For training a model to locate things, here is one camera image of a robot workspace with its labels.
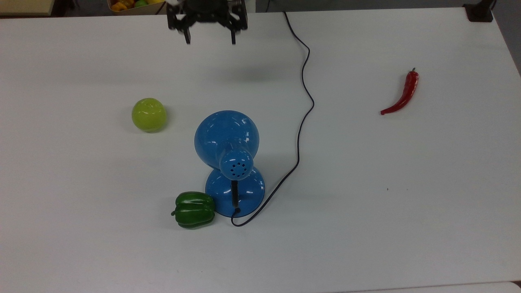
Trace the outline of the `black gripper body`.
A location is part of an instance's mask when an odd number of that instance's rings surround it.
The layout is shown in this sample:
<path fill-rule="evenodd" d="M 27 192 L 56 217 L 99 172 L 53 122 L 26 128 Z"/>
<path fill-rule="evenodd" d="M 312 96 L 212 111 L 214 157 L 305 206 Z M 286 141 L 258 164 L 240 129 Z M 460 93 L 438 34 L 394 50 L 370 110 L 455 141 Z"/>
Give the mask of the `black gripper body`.
<path fill-rule="evenodd" d="M 230 31 L 248 29 L 243 0 L 167 0 L 168 28 L 188 31 L 196 22 L 218 23 Z"/>

